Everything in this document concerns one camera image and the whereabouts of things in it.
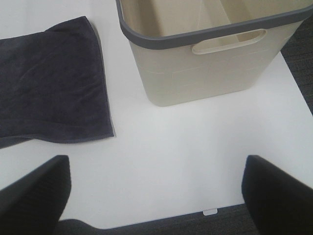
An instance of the bin rim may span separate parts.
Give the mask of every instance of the bin rim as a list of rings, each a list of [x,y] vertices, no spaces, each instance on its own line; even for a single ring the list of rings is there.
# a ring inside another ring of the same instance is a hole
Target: bin rim
[[[132,30],[124,20],[120,0],[116,0],[117,13],[123,34],[132,43],[147,49],[162,50],[197,44],[203,40],[243,33],[256,29],[270,29],[287,24],[301,22],[313,14],[313,4],[302,9],[284,12],[272,16],[261,17],[239,23],[226,24],[218,27],[202,29],[187,33],[163,37],[142,35]]]

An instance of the plastic bin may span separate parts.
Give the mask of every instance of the plastic bin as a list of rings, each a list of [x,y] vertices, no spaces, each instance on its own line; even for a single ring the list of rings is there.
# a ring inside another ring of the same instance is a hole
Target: plastic bin
[[[146,94],[158,106],[251,87],[313,0],[116,0]]]

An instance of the dark gray towel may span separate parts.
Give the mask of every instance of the dark gray towel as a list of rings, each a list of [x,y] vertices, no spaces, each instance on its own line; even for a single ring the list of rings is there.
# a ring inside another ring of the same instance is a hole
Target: dark gray towel
[[[112,136],[101,50],[86,17],[0,40],[0,148]]]

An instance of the bin handle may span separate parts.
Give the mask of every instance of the bin handle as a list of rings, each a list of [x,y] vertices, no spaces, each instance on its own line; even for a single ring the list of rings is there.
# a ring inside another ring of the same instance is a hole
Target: bin handle
[[[237,33],[237,34],[232,34],[232,35],[227,35],[227,36],[223,36],[223,37],[219,37],[219,38],[213,38],[213,39],[208,39],[208,40],[204,40],[201,41],[195,45],[192,46],[192,52],[196,55],[203,55],[203,54],[209,54],[209,53],[213,53],[213,52],[218,52],[218,51],[223,51],[223,50],[229,50],[229,49],[234,49],[234,48],[238,48],[238,47],[244,47],[244,46],[248,46],[254,43],[259,42],[260,40],[262,40],[265,35],[266,35],[267,31],[265,29],[257,29],[257,30],[252,30],[252,31],[248,31],[248,32],[244,32],[244,33]],[[226,40],[228,38],[231,37],[237,37],[238,36],[249,36],[249,34],[252,34],[252,38],[249,38],[248,40],[244,40],[241,42],[236,42],[236,43],[230,43],[230,44],[225,44],[222,46],[217,46],[217,47],[210,47],[210,43],[213,40]]]

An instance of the white table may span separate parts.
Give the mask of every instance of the white table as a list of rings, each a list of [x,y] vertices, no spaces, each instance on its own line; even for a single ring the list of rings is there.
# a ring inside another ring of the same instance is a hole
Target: white table
[[[2,0],[0,39],[81,15],[101,37],[116,136],[0,149],[0,188],[67,154],[72,191],[62,219],[112,228],[243,203],[249,154],[313,187],[313,118],[281,54],[249,90],[161,108],[144,93],[114,0]]]

